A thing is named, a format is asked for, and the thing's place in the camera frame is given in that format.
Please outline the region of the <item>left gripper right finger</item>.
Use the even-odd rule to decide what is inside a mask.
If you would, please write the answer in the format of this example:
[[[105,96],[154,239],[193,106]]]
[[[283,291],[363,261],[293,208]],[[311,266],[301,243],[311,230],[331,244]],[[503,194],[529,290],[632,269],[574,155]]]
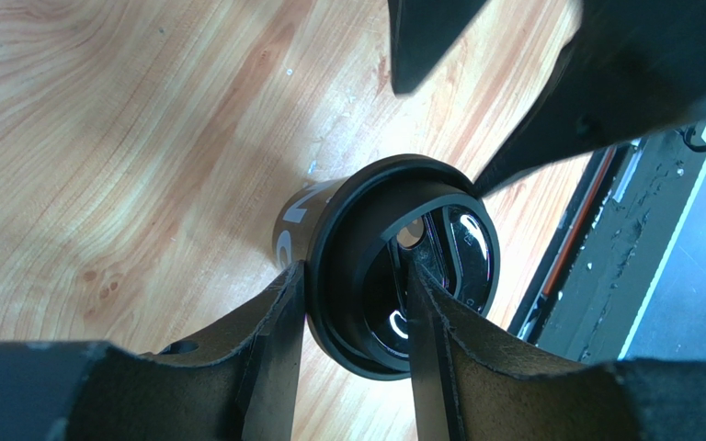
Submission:
[[[406,297],[422,440],[706,440],[706,362],[567,360],[487,321],[418,263]]]

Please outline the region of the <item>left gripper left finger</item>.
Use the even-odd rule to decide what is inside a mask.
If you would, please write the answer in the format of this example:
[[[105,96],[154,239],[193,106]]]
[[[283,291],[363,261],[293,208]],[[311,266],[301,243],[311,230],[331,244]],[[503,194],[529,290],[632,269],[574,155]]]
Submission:
[[[0,440],[287,440],[304,267],[157,354],[107,341],[0,342]]]

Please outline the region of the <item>single black cup lid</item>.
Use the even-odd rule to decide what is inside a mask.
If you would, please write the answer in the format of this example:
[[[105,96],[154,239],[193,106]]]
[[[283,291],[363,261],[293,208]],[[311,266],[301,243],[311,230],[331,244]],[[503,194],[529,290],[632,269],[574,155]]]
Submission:
[[[500,244],[461,171],[401,154],[336,184],[311,235],[310,329],[344,369],[380,381],[409,376],[412,266],[425,268],[454,299],[486,315],[500,274]]]

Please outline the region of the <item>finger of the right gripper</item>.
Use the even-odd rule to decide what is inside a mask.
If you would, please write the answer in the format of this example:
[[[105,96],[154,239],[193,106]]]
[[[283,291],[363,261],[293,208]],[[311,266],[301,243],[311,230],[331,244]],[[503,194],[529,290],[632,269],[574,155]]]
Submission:
[[[706,120],[706,1],[586,1],[546,86],[474,182]]]
[[[388,0],[391,86],[412,94],[484,8],[485,0]]]

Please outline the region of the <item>single dark coffee cup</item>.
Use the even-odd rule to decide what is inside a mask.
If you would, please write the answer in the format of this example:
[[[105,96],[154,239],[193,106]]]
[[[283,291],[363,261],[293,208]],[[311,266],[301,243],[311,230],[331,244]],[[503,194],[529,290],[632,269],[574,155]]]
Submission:
[[[307,185],[284,204],[272,234],[274,257],[280,270],[307,257],[317,222],[345,181],[340,178]]]

